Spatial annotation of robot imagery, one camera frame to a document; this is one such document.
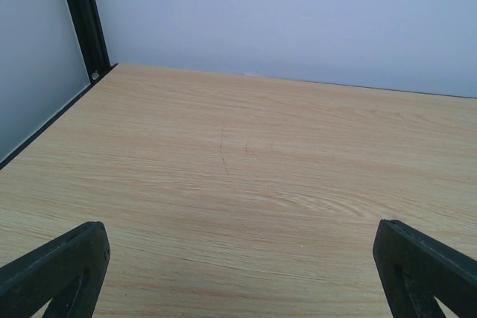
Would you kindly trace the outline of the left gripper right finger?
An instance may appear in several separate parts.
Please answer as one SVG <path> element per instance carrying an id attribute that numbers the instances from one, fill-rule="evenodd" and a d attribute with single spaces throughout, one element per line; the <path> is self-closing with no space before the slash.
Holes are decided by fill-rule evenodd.
<path id="1" fill-rule="evenodd" d="M 399 220 L 381 220 L 373 258 L 394 317 L 476 316 L 476 260 Z"/>

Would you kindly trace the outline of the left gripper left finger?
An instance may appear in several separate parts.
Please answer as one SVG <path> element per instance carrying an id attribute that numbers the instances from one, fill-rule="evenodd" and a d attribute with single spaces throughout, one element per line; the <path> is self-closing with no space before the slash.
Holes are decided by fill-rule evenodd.
<path id="1" fill-rule="evenodd" d="M 110 261 L 102 222 L 85 222 L 1 267 L 1 316 L 91 317 Z"/>

